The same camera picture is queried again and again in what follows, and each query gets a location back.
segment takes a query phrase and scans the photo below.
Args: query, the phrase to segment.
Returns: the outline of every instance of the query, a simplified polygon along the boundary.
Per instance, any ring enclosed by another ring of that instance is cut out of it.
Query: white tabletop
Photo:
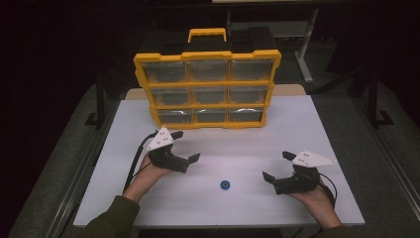
[[[85,226],[122,193],[137,148],[156,129],[147,100],[121,102],[74,225]],[[183,158],[201,153],[199,161],[186,174],[172,173],[162,178],[140,202],[134,225],[198,228],[315,224],[298,201],[276,195],[273,186],[263,180],[262,172],[277,179],[291,177],[292,164],[282,158],[281,152],[297,154],[302,149],[336,159],[310,96],[273,97],[263,128],[184,130],[172,152]],[[338,189],[336,211],[342,222],[365,223],[340,166],[318,170]],[[220,187],[225,179],[231,184],[227,190]]]

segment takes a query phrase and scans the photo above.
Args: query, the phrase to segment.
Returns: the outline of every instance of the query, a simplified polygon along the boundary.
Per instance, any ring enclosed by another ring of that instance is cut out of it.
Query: clear plastic drawer
[[[190,81],[223,81],[228,79],[228,61],[222,59],[186,62]]]
[[[229,118],[231,122],[257,122],[261,121],[263,108],[230,108]]]
[[[149,82],[184,82],[185,66],[182,61],[142,62]]]
[[[231,80],[269,80],[274,59],[231,60]]]
[[[226,122],[226,112],[226,108],[194,109],[194,117],[198,123]]]
[[[154,88],[152,96],[155,105],[186,105],[189,104],[188,90],[183,87]]]
[[[191,99],[196,104],[226,103],[227,86],[191,87]]]
[[[160,122],[162,124],[173,124],[173,123],[191,123],[192,122],[192,116],[191,116],[191,110],[187,109],[170,109],[170,110],[158,110],[157,115],[160,119]]]
[[[264,103],[268,86],[231,86],[231,103]]]

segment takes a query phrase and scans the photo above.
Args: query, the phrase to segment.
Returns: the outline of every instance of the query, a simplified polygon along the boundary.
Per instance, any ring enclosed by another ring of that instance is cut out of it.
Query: yellow handle
[[[226,30],[224,28],[191,29],[189,30],[188,43],[191,43],[191,38],[195,36],[219,35],[223,35],[223,40],[226,42]]]

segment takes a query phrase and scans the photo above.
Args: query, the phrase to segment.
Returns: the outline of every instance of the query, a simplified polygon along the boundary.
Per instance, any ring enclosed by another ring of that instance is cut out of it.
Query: sleeve
[[[108,210],[91,220],[79,237],[130,237],[139,210],[139,205],[134,201],[124,196],[116,196]]]
[[[352,238],[352,233],[350,229],[346,226],[337,226],[331,229],[324,230],[319,233],[316,238]]]

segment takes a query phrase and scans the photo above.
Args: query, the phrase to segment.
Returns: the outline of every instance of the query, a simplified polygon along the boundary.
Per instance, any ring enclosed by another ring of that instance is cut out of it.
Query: hand
[[[305,205],[306,209],[308,209],[309,213],[321,225],[322,229],[326,230],[343,225],[340,218],[337,216],[326,191],[320,185],[317,185],[315,189],[311,191],[292,193],[289,195]]]
[[[135,203],[139,203],[142,197],[149,192],[160,178],[172,172],[154,166],[149,158],[149,154],[145,154],[143,157],[140,170],[129,187],[123,192],[124,197],[133,200]]]

